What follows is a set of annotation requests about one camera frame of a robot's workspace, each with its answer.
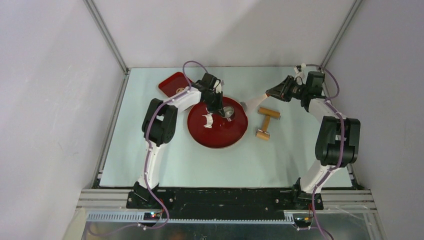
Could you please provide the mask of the small metal cup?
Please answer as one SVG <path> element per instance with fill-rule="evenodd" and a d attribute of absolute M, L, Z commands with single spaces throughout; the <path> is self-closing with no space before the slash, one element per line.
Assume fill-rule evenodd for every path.
<path fill-rule="evenodd" d="M 228 122 L 233 121 L 233 119 L 235 118 L 235 109 L 232 106 L 230 106 L 230 105 L 224 106 L 223 112 L 224 112 L 224 118 Z"/>

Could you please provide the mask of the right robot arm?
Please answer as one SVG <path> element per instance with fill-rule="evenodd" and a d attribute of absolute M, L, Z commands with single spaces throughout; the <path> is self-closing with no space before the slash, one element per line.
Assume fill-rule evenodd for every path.
<path fill-rule="evenodd" d="M 316 160 L 297 180 L 293 186 L 296 191 L 290 196 L 297 209 L 308 206 L 311 196 L 319 194 L 334 173 L 358 158 L 361 122 L 339 112 L 330 98 L 324 96 L 324 80 L 325 74 L 319 71 L 310 71 L 305 83 L 298 83 L 296 77 L 289 75 L 265 92 L 283 102 L 299 100 L 301 107 L 320 123 L 314 149 Z"/>

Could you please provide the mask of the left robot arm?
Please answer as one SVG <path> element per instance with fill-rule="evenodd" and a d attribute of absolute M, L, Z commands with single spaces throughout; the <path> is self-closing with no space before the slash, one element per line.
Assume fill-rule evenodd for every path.
<path fill-rule="evenodd" d="M 207 113 L 225 117 L 222 90 L 224 82 L 221 79 L 205 73 L 202 79 L 196 82 L 188 80 L 187 83 L 188 86 L 182 91 L 167 99 L 152 99 L 141 125 L 147 146 L 146 158 L 133 191 L 145 208 L 153 208 L 158 202 L 158 194 L 153 189 L 159 185 L 163 151 L 175 135 L 178 115 L 196 104 L 204 103 Z"/>

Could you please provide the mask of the round red plate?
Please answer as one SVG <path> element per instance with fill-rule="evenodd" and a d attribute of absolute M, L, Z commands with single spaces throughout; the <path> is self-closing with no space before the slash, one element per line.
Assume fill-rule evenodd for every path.
<path fill-rule="evenodd" d="M 206 127 L 208 112 L 203 102 L 192 106 L 188 112 L 188 132 L 200 145 L 212 149 L 226 148 L 237 143 L 245 135 L 249 122 L 242 105 L 226 96 L 223 97 L 223 105 L 234 109 L 232 120 L 212 114 L 211 127 Z"/>

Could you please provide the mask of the wooden dough roller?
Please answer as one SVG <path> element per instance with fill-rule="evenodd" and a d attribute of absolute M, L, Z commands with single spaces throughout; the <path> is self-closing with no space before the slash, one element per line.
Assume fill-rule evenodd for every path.
<path fill-rule="evenodd" d="M 263 115 L 264 119 L 262 121 L 261 128 L 256 130 L 255 136 L 259 139 L 268 141 L 270 139 L 270 133 L 268 132 L 268 127 L 271 119 L 279 120 L 281 117 L 281 113 L 269 108 L 259 107 L 258 114 Z"/>

